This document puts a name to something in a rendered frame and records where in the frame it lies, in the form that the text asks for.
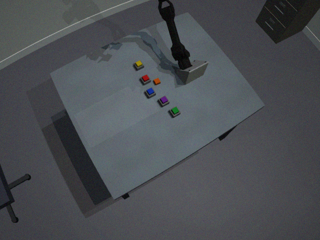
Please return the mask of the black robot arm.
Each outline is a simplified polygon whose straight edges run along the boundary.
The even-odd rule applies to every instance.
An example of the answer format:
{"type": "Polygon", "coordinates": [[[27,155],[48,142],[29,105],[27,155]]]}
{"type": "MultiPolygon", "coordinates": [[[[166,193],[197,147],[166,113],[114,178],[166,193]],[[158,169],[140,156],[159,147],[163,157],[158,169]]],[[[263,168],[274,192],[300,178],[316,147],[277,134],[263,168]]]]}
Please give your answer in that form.
{"type": "Polygon", "coordinates": [[[190,52],[185,49],[185,46],[180,42],[178,31],[175,25],[175,10],[173,3],[169,0],[158,0],[158,10],[161,17],[166,21],[170,38],[172,41],[172,47],[170,48],[172,57],[175,61],[178,61],[178,66],[180,69],[185,70],[192,67],[189,60],[190,52]],[[167,1],[168,7],[162,8],[162,3],[167,1]]]}

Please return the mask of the yellow button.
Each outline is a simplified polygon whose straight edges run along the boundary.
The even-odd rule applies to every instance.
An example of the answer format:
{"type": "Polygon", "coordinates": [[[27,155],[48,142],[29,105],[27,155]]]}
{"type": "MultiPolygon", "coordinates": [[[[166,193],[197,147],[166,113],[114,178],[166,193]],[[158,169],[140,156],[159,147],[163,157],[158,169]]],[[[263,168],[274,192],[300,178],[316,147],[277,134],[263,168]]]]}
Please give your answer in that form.
{"type": "Polygon", "coordinates": [[[143,65],[143,63],[141,62],[141,60],[133,63],[133,66],[136,68],[137,71],[144,68],[144,65],[143,65]]]}

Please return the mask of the blue button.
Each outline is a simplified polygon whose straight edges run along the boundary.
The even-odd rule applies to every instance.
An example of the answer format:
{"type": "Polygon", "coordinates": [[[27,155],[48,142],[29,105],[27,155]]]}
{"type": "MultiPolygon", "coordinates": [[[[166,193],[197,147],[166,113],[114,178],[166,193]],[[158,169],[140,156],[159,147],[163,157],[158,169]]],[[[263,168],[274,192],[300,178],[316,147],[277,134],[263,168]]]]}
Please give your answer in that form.
{"type": "Polygon", "coordinates": [[[152,87],[146,89],[144,92],[145,92],[145,94],[147,95],[148,98],[151,98],[151,97],[156,95],[156,92],[154,91],[154,89],[152,87]]]}

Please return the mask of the small orange block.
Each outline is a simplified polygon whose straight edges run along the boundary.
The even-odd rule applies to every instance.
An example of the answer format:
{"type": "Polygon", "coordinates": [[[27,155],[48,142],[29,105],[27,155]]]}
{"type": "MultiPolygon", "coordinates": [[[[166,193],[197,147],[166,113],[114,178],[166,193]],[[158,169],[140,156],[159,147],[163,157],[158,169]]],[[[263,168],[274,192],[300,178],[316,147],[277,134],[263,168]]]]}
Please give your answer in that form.
{"type": "Polygon", "coordinates": [[[153,82],[154,82],[155,85],[159,85],[161,83],[159,78],[154,79],[153,82]]]}

